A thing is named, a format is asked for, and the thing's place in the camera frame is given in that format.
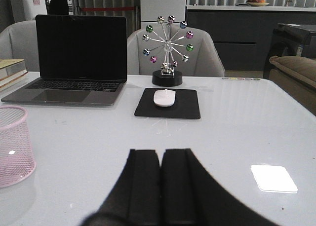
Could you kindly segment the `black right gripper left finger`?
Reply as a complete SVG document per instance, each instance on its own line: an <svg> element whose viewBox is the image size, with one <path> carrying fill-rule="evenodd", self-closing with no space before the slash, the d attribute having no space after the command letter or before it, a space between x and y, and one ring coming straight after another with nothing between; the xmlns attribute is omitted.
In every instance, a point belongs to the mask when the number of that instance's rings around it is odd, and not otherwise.
<svg viewBox="0 0 316 226"><path fill-rule="evenodd" d="M124 169L85 226L158 226L160 166L154 150L130 150Z"/></svg>

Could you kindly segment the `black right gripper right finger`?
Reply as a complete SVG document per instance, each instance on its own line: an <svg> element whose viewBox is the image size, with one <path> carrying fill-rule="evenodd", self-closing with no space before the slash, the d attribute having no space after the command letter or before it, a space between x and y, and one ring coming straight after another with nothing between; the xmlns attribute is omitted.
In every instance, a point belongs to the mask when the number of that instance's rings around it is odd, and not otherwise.
<svg viewBox="0 0 316 226"><path fill-rule="evenodd" d="M161 177L165 226L274 225L225 190L191 149L166 150Z"/></svg>

